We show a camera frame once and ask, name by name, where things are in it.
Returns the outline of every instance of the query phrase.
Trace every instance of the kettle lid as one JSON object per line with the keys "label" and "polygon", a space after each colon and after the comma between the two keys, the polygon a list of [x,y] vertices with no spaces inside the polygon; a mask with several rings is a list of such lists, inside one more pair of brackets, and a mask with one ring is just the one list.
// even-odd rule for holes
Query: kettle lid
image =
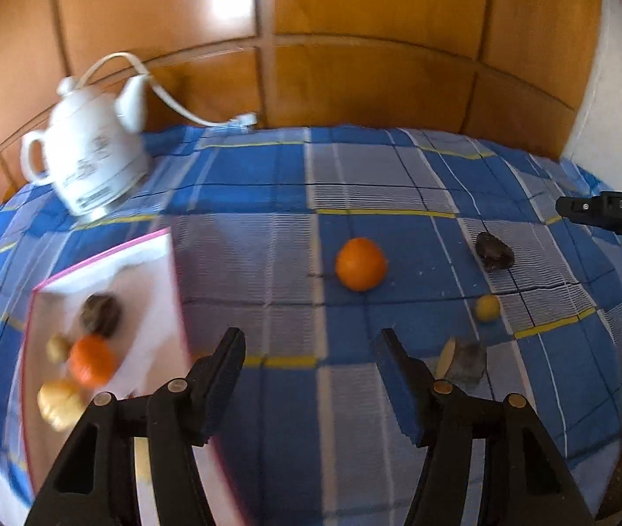
{"label": "kettle lid", "polygon": [[51,111],[49,124],[62,121],[73,115],[75,111],[99,96],[99,93],[95,92],[91,86],[75,89],[74,77],[65,77],[61,80],[56,91],[62,98]]}

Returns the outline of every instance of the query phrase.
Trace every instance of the small yellow fruit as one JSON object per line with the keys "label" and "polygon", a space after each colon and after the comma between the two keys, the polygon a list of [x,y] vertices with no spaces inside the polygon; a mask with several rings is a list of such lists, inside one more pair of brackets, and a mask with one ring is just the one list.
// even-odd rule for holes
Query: small yellow fruit
{"label": "small yellow fruit", "polygon": [[75,425],[85,412],[80,386],[68,379],[47,381],[41,386],[36,400],[41,417],[56,431]]}
{"label": "small yellow fruit", "polygon": [[501,301],[495,295],[480,296],[474,312],[480,323],[492,323],[501,316]]}
{"label": "small yellow fruit", "polygon": [[46,343],[46,355],[51,364],[62,364],[68,361],[71,344],[68,339],[60,334],[53,334]]}

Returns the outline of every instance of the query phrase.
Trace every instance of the white tray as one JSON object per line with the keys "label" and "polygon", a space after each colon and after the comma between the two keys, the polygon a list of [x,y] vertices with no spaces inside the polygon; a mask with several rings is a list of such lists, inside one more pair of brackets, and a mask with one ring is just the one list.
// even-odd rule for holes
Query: white tray
{"label": "white tray", "polygon": [[[56,332],[75,341],[82,336],[78,312],[97,291],[110,291],[124,309],[109,346],[120,360],[106,386],[118,399],[148,395],[165,382],[183,377],[193,357],[187,346],[177,289],[170,230],[163,229],[95,255],[48,278],[33,290],[21,351],[21,411],[26,465],[38,492],[70,430],[57,433],[43,421],[36,403],[40,386],[63,377],[64,366],[47,360],[46,343]],[[85,402],[99,390],[85,392]],[[242,526],[244,520],[214,445],[194,449],[201,482],[217,526]],[[144,525],[157,524],[152,487],[138,483]]]}

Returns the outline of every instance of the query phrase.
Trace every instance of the white cable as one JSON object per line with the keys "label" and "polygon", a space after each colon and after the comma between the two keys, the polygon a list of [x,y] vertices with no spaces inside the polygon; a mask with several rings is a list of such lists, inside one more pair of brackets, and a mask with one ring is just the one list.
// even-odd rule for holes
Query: white cable
{"label": "white cable", "polygon": [[201,124],[201,126],[234,127],[234,128],[248,128],[257,122],[257,117],[255,113],[246,113],[246,114],[238,115],[236,117],[233,117],[232,119],[230,119],[230,121],[227,121],[227,122],[210,122],[210,121],[205,121],[205,119],[203,118],[199,118],[197,115],[191,113],[189,110],[187,110],[182,105],[180,105],[180,103],[178,103],[172,97],[172,95],[168,93],[159,84],[159,82],[153,78],[153,76],[151,75],[151,72],[149,72],[149,70],[145,67],[145,65],[143,65],[143,62],[141,61],[141,59],[139,59],[137,56],[133,55],[132,53],[125,52],[125,51],[111,53],[109,55],[106,55],[105,57],[102,57],[98,62],[92,65],[92,67],[90,67],[87,70],[87,72],[80,78],[75,88],[79,89],[80,87],[84,87],[87,84],[89,78],[95,74],[97,69],[99,69],[107,61],[109,61],[110,59],[114,59],[115,57],[124,57],[125,59],[127,59],[128,62],[136,70],[138,75],[145,75],[148,78],[147,79],[148,83],[152,87],[153,92],[157,94],[161,98],[161,100],[163,100],[163,102],[166,105],[168,105],[168,107],[172,108],[172,110],[174,110],[177,114],[182,115],[188,121],[196,122],[197,124]]}

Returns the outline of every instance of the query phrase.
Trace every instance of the small orange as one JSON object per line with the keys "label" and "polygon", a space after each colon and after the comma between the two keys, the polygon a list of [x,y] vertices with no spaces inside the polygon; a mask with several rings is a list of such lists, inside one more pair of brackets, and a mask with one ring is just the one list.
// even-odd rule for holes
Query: small orange
{"label": "small orange", "polygon": [[336,275],[348,289],[363,292],[375,288],[387,274],[382,249],[369,239],[356,237],[344,244],[336,257]]}
{"label": "small orange", "polygon": [[102,388],[116,371],[116,358],[102,338],[90,334],[80,338],[70,349],[68,368],[85,388]]}

